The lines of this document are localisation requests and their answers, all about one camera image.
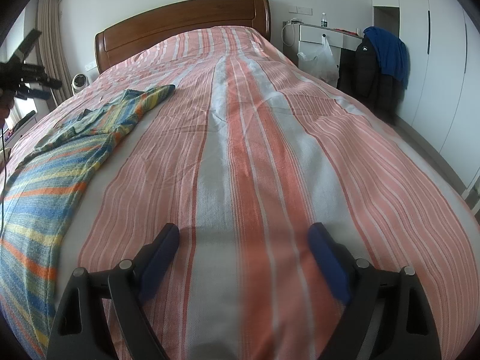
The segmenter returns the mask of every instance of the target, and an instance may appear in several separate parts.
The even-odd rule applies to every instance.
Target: black jacket
[[[367,37],[355,52],[352,91],[377,117],[393,124],[403,86],[392,76],[380,72],[375,49]]]

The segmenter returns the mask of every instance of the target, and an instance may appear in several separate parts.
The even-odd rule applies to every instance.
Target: folded striped cloth
[[[9,178],[2,193],[0,311],[31,358],[46,353],[60,246],[83,192],[115,146],[174,90],[126,90],[85,110],[52,129]]]

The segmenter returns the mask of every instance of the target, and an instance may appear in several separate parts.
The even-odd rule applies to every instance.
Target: blue clothing
[[[393,76],[406,88],[409,79],[409,53],[405,43],[379,27],[369,27],[363,33],[377,53],[382,74]]]

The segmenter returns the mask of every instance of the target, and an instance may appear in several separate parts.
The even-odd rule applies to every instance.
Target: water bottle
[[[322,13],[322,27],[328,27],[327,14]]]

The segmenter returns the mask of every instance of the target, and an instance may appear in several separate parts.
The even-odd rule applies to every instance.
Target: wooden headboard
[[[268,0],[189,0],[152,9],[95,37],[100,73],[179,33],[215,26],[251,27],[270,40]]]

